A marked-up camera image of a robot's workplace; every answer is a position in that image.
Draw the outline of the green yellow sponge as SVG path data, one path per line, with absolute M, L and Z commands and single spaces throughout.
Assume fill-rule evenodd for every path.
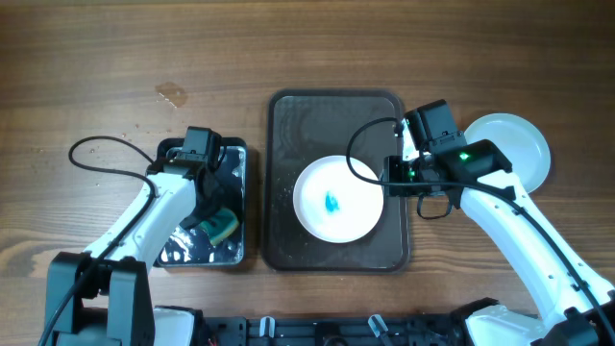
M 229 237 L 239 226 L 235 213 L 221 208 L 211 217 L 203 220 L 199 227 L 207 234 L 211 246 L 217 246 Z

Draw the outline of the white plate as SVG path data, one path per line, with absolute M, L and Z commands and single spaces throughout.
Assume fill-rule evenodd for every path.
M 378 224 L 384 197 L 375 172 L 362 161 L 327 156 L 312 162 L 293 189 L 293 209 L 304 229 L 329 243 L 348 243 Z
M 548 178 L 552 156 L 547 140 L 529 121 L 511 113 L 491 113 L 474 121 L 466 130 L 469 143 L 483 139 L 493 142 L 512 163 L 527 192 L 533 192 Z

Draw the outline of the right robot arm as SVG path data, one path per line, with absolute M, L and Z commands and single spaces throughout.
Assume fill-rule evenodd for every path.
M 494 143 L 481 140 L 411 161 L 389 156 L 382 177 L 390 196 L 447 196 L 491 237 L 528 289 L 538 318 L 499 303 L 475 306 L 462 319 L 470 343 L 613 344 L 613 284 L 566 243 Z

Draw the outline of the white plate top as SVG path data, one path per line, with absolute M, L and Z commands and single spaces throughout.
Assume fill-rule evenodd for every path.
M 312 162 L 293 189 L 293 209 L 304 229 L 329 243 L 348 243 L 378 224 L 384 197 L 375 172 L 362 161 L 327 156 Z

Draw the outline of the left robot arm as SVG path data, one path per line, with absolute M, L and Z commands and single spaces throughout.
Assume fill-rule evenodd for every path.
M 176 227 L 219 211 L 229 191 L 206 161 L 159 159 L 119 219 L 81 253 L 60 252 L 47 273 L 42 345 L 204 345 L 203 313 L 154 307 L 149 272 Z

